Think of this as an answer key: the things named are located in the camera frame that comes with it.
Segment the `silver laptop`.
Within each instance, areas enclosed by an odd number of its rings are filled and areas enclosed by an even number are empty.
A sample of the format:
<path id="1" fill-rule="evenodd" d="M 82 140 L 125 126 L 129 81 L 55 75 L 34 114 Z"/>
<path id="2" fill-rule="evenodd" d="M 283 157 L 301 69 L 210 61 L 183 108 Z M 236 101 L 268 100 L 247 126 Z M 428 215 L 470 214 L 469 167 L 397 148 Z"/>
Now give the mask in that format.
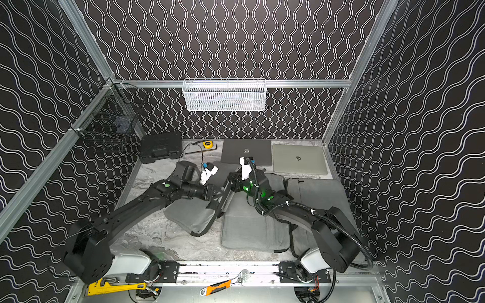
<path id="1" fill-rule="evenodd" d="M 274 145 L 273 168 L 286 174 L 327 175 L 327 163 L 319 146 Z"/>

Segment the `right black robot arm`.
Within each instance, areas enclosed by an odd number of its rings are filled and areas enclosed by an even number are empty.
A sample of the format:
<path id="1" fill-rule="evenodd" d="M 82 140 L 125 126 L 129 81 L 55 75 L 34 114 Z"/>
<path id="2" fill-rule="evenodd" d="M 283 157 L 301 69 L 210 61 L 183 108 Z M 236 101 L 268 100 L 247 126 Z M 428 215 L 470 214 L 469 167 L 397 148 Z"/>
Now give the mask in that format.
<path id="1" fill-rule="evenodd" d="M 300 259 L 306 272 L 373 269 L 373 258 L 349 214 L 346 193 L 335 179 L 284 178 L 258 170 L 248 178 L 232 172 L 227 182 L 233 192 L 252 198 L 260 215 L 295 225 L 313 236 L 314 247 Z"/>

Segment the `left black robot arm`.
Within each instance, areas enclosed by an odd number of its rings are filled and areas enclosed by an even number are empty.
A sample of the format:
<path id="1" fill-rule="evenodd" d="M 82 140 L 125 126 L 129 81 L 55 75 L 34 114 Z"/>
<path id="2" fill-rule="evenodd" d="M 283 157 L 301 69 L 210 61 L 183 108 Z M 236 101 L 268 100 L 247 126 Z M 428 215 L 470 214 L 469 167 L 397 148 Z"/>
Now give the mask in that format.
<path id="1" fill-rule="evenodd" d="M 194 163 L 181 161 L 167 179 L 152 184 L 141 196 L 95 221 L 74 223 L 65 242 L 62 262 L 86 284 L 91 284 L 111 269 L 115 255 L 110 246 L 119 236 L 147 216 L 182 198 L 212 201 L 220 190 L 213 184 L 193 180 Z"/>

